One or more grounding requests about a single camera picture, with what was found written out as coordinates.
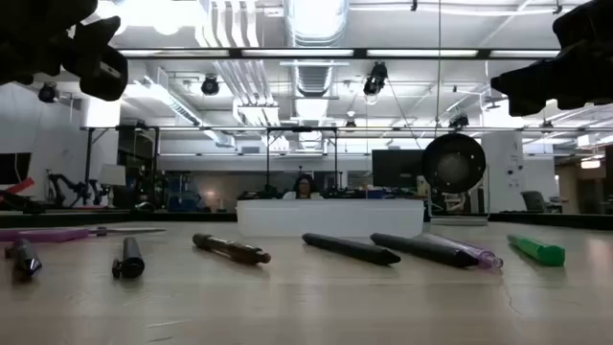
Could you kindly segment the grey office chair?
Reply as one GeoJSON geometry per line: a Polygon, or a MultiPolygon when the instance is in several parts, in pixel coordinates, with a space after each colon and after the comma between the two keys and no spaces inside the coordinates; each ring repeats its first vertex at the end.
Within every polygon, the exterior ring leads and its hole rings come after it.
{"type": "Polygon", "coordinates": [[[524,191],[521,193],[526,211],[530,213],[548,213],[548,205],[539,191],[524,191]]]}

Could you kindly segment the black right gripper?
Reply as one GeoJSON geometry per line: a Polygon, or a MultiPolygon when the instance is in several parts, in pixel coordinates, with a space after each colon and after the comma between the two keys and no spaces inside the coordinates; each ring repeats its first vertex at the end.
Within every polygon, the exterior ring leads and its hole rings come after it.
{"type": "Polygon", "coordinates": [[[508,96],[509,115],[534,115],[555,104],[574,109],[613,104],[613,0],[589,0],[556,19],[555,59],[502,73],[490,86],[508,96]]]}

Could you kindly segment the person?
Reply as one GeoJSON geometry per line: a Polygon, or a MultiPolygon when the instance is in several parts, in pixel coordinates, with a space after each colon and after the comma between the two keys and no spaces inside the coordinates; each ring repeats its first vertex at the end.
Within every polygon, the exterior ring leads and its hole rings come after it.
{"type": "Polygon", "coordinates": [[[323,199],[323,197],[318,192],[312,176],[301,174],[296,179],[293,189],[286,192],[283,199],[323,199]]]}

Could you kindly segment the black pen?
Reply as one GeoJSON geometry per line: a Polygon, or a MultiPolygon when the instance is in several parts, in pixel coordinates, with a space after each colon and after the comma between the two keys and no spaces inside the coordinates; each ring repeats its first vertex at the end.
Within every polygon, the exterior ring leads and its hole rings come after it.
{"type": "Polygon", "coordinates": [[[315,246],[320,249],[374,265],[393,265],[401,261],[400,256],[394,254],[388,249],[373,244],[366,244],[359,241],[350,241],[314,233],[305,233],[303,234],[302,239],[307,245],[315,246]]]}
{"type": "Polygon", "coordinates": [[[31,280],[42,268],[35,248],[27,239],[18,239],[7,246],[5,258],[13,260],[13,275],[19,280],[31,280]]]}
{"type": "Polygon", "coordinates": [[[111,272],[115,279],[136,279],[145,270],[138,242],[133,237],[126,237],[123,241],[122,258],[115,259],[111,266],[111,272]]]}
{"type": "Polygon", "coordinates": [[[479,261],[463,249],[438,244],[417,238],[404,238],[393,235],[374,233],[370,240],[379,246],[411,254],[425,260],[457,268],[476,266],[479,261]]]}
{"type": "Polygon", "coordinates": [[[221,253],[245,265],[268,264],[271,261],[271,256],[259,247],[224,240],[209,234],[194,234],[193,244],[201,250],[221,253]]]}

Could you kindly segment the green marker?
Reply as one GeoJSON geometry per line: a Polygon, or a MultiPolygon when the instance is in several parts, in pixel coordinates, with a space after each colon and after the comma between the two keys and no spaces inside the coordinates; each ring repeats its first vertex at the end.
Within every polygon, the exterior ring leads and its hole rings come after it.
{"type": "Polygon", "coordinates": [[[563,247],[520,235],[507,235],[509,244],[541,265],[564,266],[566,251],[563,247]]]}

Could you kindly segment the blue storage bins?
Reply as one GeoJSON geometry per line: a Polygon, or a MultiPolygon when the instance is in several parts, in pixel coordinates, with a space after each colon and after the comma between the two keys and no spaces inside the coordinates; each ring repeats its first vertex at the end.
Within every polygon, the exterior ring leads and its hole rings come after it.
{"type": "Polygon", "coordinates": [[[180,173],[169,177],[168,204],[170,212],[197,212],[201,196],[190,174],[180,173]]]}

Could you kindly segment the red bar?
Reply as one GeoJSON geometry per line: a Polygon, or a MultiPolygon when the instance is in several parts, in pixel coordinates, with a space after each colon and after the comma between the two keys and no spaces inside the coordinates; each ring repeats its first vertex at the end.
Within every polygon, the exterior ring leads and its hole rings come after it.
{"type": "Polygon", "coordinates": [[[24,179],[23,181],[8,187],[6,189],[6,192],[8,192],[8,193],[10,193],[12,195],[17,195],[17,194],[19,194],[19,193],[29,189],[33,185],[34,185],[34,181],[30,177],[28,177],[28,178],[24,179]]]}

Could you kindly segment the white lampshade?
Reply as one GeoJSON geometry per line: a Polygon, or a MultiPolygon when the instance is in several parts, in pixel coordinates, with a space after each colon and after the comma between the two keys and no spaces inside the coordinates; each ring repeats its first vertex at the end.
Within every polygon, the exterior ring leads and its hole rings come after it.
{"type": "Polygon", "coordinates": [[[99,183],[106,186],[125,185],[125,166],[105,164],[99,173],[99,183]]]}

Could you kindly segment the purple handled scissors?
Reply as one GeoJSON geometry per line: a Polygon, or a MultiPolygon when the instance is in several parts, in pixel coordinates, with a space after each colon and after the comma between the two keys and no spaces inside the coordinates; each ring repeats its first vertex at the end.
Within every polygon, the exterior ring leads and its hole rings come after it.
{"type": "Polygon", "coordinates": [[[54,228],[5,228],[0,229],[0,242],[14,242],[25,239],[30,242],[69,242],[88,237],[128,235],[165,232],[164,228],[132,227],[54,227],[54,228]]]}

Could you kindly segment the translucent plastic supply box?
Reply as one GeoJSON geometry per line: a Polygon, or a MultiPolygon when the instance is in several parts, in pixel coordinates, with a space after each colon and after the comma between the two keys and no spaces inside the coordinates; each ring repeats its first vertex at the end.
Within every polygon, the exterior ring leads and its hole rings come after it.
{"type": "Polygon", "coordinates": [[[424,205],[412,199],[254,199],[238,202],[237,217],[245,237],[413,237],[422,231],[424,205]]]}

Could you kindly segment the silver ventilation duct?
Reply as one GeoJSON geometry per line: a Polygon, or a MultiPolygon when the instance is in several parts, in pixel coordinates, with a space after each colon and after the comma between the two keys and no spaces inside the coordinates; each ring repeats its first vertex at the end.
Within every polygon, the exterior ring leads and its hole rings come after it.
{"type": "MultiPolygon", "coordinates": [[[[348,25],[350,0],[284,0],[284,24],[294,48],[340,45],[348,25]]],[[[323,97],[330,89],[334,68],[329,65],[293,68],[299,95],[323,97]]]]}

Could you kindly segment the black overhead rig crossbar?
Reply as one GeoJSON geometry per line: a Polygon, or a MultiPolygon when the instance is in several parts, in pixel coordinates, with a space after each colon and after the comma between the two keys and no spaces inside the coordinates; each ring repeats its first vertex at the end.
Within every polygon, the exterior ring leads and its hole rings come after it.
{"type": "Polygon", "coordinates": [[[558,49],[460,48],[149,48],[121,49],[130,59],[444,59],[537,60],[554,58],[558,49]]]}

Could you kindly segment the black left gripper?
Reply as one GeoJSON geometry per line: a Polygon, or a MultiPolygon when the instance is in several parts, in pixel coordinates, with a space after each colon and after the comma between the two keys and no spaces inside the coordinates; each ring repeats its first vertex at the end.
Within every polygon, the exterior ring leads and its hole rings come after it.
{"type": "Polygon", "coordinates": [[[0,85],[31,84],[36,74],[56,76],[63,58],[95,59],[80,77],[80,90],[118,101],[128,82],[128,61],[109,45],[121,27],[119,16],[89,24],[99,0],[0,0],[0,85]],[[76,26],[73,37],[69,29],[76,26]]]}

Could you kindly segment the translucent purple pen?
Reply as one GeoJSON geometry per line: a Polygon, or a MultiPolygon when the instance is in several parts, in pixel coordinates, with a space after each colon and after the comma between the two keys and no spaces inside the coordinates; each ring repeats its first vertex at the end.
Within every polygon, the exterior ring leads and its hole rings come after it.
{"type": "Polygon", "coordinates": [[[451,240],[450,238],[431,233],[423,233],[420,236],[430,242],[434,242],[441,245],[448,245],[456,249],[463,250],[464,252],[475,258],[479,262],[478,266],[480,266],[481,268],[501,268],[504,265],[504,261],[501,258],[497,257],[493,252],[485,248],[461,241],[451,240]]]}

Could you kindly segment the black wall screen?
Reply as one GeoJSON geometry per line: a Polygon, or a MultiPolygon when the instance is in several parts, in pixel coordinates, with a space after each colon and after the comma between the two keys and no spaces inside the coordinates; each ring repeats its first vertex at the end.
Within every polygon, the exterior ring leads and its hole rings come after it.
{"type": "Polygon", "coordinates": [[[13,185],[29,176],[30,152],[0,153],[0,185],[13,185]]]}

